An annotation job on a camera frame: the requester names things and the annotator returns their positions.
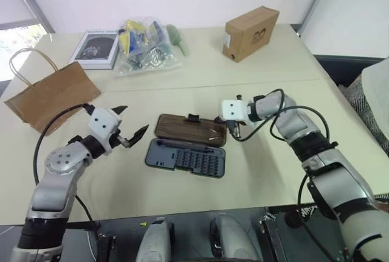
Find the white cloth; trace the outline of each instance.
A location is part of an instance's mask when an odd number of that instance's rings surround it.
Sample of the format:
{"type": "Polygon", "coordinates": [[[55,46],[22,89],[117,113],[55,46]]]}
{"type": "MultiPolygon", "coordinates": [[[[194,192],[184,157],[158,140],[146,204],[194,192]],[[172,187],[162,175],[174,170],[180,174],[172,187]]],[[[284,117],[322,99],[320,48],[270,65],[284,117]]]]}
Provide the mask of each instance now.
{"type": "Polygon", "coordinates": [[[379,128],[389,139],[389,58],[362,71],[362,89],[379,128]]]}

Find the black clip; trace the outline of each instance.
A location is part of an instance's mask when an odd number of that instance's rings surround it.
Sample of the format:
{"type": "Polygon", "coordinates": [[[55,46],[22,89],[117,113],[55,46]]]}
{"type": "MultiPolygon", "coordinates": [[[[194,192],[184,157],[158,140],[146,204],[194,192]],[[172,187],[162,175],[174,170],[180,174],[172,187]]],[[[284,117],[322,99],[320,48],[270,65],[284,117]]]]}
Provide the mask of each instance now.
{"type": "Polygon", "coordinates": [[[200,115],[194,115],[189,113],[188,117],[185,118],[185,121],[200,123],[200,115]]]}

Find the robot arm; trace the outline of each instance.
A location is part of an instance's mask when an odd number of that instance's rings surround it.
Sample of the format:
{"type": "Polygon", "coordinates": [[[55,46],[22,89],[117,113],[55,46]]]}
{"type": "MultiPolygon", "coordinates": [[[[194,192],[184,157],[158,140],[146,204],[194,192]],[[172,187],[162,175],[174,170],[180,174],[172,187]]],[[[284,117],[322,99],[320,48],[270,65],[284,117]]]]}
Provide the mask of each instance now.
{"type": "MultiPolygon", "coordinates": [[[[222,118],[231,133],[236,123],[253,122],[272,117],[281,104],[281,93],[258,96],[254,102],[224,100],[222,118]]],[[[283,108],[295,106],[285,96],[283,108]]],[[[309,176],[308,189],[320,211],[339,221],[343,238],[353,258],[363,261],[389,261],[389,215],[375,206],[366,180],[341,152],[335,149],[315,123],[302,111],[282,112],[275,125],[302,162],[309,176]]]]}
{"type": "Polygon", "coordinates": [[[108,155],[120,144],[129,148],[138,142],[148,126],[130,140],[122,138],[119,114],[126,106],[86,109],[91,115],[90,135],[74,137],[68,145],[53,150],[45,160],[45,172],[36,186],[12,262],[55,262],[62,253],[62,239],[77,192],[77,181],[94,159],[108,155]]]}

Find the book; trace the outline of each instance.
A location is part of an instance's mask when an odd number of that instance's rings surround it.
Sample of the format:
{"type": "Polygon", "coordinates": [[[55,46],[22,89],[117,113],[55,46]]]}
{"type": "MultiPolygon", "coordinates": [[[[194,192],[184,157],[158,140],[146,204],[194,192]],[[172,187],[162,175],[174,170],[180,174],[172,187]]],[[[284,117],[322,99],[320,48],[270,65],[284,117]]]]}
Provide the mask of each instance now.
{"type": "Polygon", "coordinates": [[[77,61],[83,69],[112,69],[118,42],[117,30],[87,30],[69,63],[77,61]]]}

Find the green object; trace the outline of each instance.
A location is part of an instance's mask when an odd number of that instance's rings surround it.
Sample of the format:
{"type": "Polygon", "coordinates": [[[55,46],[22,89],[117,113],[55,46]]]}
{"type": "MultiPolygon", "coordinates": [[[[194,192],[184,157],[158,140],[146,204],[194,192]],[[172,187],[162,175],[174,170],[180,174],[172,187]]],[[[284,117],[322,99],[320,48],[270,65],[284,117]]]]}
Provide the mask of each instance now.
{"type": "Polygon", "coordinates": [[[168,30],[169,39],[172,45],[180,47],[182,54],[187,57],[189,55],[189,49],[185,41],[182,40],[177,27],[174,25],[167,25],[166,29],[168,30]]]}

